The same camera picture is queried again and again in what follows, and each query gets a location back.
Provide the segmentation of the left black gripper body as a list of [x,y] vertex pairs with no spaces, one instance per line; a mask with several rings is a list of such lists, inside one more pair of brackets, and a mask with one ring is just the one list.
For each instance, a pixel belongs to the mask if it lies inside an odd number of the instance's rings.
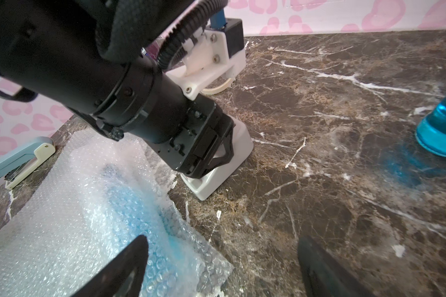
[[234,157],[234,120],[212,99],[198,95],[180,130],[167,142],[147,145],[176,172],[200,179]]

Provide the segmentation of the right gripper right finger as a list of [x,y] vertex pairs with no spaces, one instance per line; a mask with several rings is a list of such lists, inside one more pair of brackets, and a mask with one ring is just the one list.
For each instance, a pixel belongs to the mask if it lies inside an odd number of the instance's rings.
[[297,257],[308,297],[370,297],[372,293],[309,236],[299,239]]

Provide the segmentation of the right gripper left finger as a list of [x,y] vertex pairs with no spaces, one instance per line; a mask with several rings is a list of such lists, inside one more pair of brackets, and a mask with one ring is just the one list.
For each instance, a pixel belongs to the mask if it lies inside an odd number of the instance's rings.
[[147,238],[139,235],[73,297],[139,296],[148,257]]

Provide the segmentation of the blue bottle with label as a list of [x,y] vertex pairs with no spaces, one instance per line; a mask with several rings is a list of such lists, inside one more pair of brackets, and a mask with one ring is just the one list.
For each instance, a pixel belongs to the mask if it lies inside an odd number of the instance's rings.
[[102,176],[110,208],[109,226],[115,243],[111,251],[127,247],[138,236],[148,242],[142,297],[192,297],[199,280],[201,257],[187,240],[172,235],[180,231],[178,217],[162,206],[150,189],[135,189],[117,168],[107,165]]

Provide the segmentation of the bubble wrap sheet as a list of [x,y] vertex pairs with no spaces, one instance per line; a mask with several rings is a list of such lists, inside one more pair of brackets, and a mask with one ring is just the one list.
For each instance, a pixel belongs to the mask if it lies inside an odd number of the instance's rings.
[[75,132],[28,203],[0,230],[0,297],[69,297],[124,248],[109,226],[102,176],[117,167],[135,189],[152,189],[178,217],[180,231],[201,257],[193,297],[216,296],[233,265],[190,224],[169,198],[176,174],[141,139],[108,140]]

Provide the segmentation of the blue glass bottle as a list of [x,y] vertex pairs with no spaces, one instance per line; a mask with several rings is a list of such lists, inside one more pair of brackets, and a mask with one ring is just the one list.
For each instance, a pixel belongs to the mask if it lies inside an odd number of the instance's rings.
[[416,139],[426,150],[446,157],[446,98],[418,124]]

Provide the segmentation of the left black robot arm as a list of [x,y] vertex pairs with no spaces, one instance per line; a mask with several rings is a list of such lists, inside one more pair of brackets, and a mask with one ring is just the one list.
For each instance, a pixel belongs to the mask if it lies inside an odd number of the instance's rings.
[[234,157],[234,121],[190,100],[164,74],[178,42],[225,1],[0,1],[0,77],[59,102],[100,135],[143,139],[168,166],[200,179]]

